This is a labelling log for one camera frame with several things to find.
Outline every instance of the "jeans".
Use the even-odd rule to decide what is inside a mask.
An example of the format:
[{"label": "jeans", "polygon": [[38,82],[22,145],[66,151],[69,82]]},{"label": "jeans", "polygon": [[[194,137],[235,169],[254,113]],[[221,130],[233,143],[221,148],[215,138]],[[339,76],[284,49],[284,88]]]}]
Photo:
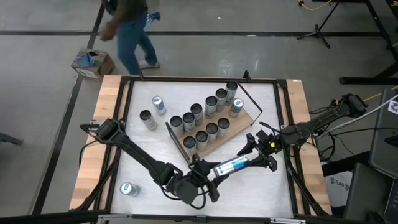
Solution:
[{"label": "jeans", "polygon": [[118,57],[127,68],[130,75],[141,73],[134,51],[137,44],[145,53],[145,61],[149,65],[157,63],[154,46],[152,46],[148,36],[144,32],[147,22],[147,12],[143,13],[136,21],[123,22],[118,27]]}]

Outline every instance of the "tripod stand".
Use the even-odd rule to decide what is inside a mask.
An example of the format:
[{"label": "tripod stand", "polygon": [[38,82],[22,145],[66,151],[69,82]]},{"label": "tripod stand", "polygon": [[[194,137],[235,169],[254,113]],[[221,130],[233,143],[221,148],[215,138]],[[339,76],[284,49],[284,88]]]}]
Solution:
[{"label": "tripod stand", "polygon": [[301,40],[305,37],[316,37],[316,38],[321,38],[322,42],[326,45],[327,48],[330,48],[329,43],[325,40],[325,38],[322,35],[321,29],[322,27],[326,24],[326,22],[328,21],[329,17],[331,16],[331,14],[333,13],[333,11],[336,9],[336,7],[339,5],[340,1],[338,1],[336,3],[336,5],[333,7],[333,9],[329,12],[329,15],[326,17],[326,19],[322,22],[321,26],[319,26],[318,24],[315,24],[315,32],[309,33],[309,34],[305,34],[301,37],[297,37],[297,40]]}]

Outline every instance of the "white sign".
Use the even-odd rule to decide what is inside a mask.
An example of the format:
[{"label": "white sign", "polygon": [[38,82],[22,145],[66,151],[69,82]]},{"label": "white sign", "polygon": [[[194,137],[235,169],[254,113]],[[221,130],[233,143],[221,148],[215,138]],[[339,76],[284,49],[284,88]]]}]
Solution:
[{"label": "white sign", "polygon": [[388,111],[398,114],[398,102],[391,100],[390,104],[388,105]]}]

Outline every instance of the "wooden tray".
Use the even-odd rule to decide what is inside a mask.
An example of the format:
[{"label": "wooden tray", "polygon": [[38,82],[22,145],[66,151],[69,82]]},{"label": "wooden tray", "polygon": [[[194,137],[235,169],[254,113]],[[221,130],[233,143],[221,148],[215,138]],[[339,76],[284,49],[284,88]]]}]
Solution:
[{"label": "wooden tray", "polygon": [[[224,144],[224,142],[228,141],[248,126],[252,125],[254,120],[248,115],[248,113],[242,108],[238,117],[233,118],[229,115],[229,109],[231,106],[225,106],[222,112],[216,112],[214,118],[207,119],[203,114],[203,123],[201,126],[196,126],[192,134],[184,133],[183,136],[179,138],[176,137],[175,133],[173,132],[172,128],[170,127],[169,123],[166,122],[166,127],[169,130],[169,134],[172,137],[174,143],[177,145],[178,149],[182,153],[182,156],[187,161],[187,163],[191,163],[191,158],[194,153],[197,153],[201,158],[205,157],[209,153],[213,152],[217,147]],[[216,140],[212,143],[208,143],[206,149],[195,150],[194,152],[187,152],[183,147],[183,140],[187,136],[195,137],[198,131],[206,131],[206,125],[208,123],[215,123],[217,124],[220,118],[227,118],[229,120],[229,128],[226,136],[222,139],[216,138]]]}]

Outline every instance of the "white table surface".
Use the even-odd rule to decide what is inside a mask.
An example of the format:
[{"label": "white table surface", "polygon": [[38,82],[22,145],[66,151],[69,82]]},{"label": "white table surface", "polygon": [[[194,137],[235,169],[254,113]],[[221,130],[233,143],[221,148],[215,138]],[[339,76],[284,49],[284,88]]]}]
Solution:
[{"label": "white table surface", "polygon": [[[224,143],[221,147],[206,156],[207,161],[225,161],[236,156],[246,144],[246,134],[253,136],[263,129],[258,124],[263,121],[279,129],[275,104],[274,88],[271,84],[242,83],[242,86],[262,108],[260,118],[250,127]],[[142,82],[135,81],[126,133],[138,146],[159,161],[170,162],[185,174],[189,171],[187,163],[172,141],[165,122],[174,115],[182,116],[189,111],[190,105],[200,103],[204,108],[205,98],[214,95],[225,83],[198,82]],[[165,102],[167,112],[164,116],[155,113],[151,99],[159,95]],[[237,97],[245,101],[244,108],[250,116],[259,113],[242,90]],[[150,110],[157,121],[155,131],[148,131],[139,118],[142,110]],[[206,207],[195,210],[181,201],[166,198],[150,177],[148,171],[125,152],[121,153],[118,175],[114,189],[111,213],[128,213],[140,215],[208,215],[220,217],[279,217],[292,218],[289,187],[283,158],[283,152],[273,155],[278,162],[278,170],[271,172],[268,168],[248,167],[228,177],[219,187],[220,198],[212,203],[207,197]],[[132,182],[141,188],[138,196],[125,196],[119,188],[123,182]],[[203,197],[197,197],[194,205],[200,206]]]}]

